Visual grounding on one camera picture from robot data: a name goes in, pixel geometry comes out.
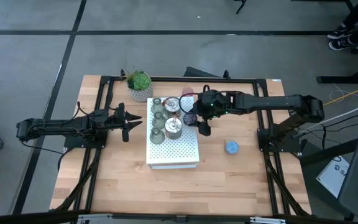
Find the chair leg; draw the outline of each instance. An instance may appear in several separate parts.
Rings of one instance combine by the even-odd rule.
[[[244,7],[244,4],[246,3],[246,1],[247,1],[247,0],[241,0],[241,6],[240,6],[240,8],[237,10],[236,14],[238,14],[238,13],[241,11],[241,9]]]

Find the metal lid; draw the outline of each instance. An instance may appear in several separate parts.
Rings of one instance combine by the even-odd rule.
[[[153,98],[153,104],[156,104],[156,105],[161,104],[161,99],[160,98]]]
[[[169,97],[165,100],[165,109],[169,112],[176,112],[179,108],[179,98],[177,97]]]
[[[166,122],[165,122],[165,129],[169,132],[169,133],[178,133],[181,130],[181,121],[179,118],[169,118]]]

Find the blue object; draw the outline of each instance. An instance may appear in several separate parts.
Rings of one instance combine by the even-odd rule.
[[[239,145],[235,141],[229,141],[226,143],[226,152],[233,155],[239,151]]]

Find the glass bottle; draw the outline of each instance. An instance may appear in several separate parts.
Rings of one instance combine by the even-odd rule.
[[[152,113],[155,114],[156,112],[163,113],[165,110],[164,106],[162,106],[160,98],[153,98],[153,105],[152,105]]]
[[[154,114],[154,118],[152,121],[153,127],[158,128],[158,129],[163,129],[165,127],[165,121],[167,119],[162,116],[161,112],[156,112]]]
[[[153,144],[161,144],[165,140],[164,133],[158,128],[152,128],[152,132],[150,133],[150,141]]]

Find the potted plant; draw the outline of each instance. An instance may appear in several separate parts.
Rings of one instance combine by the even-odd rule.
[[[127,73],[121,69],[121,76],[125,77],[128,84],[128,89],[131,92],[131,97],[138,102],[146,102],[147,98],[153,95],[152,80],[149,74],[144,71],[134,71]]]

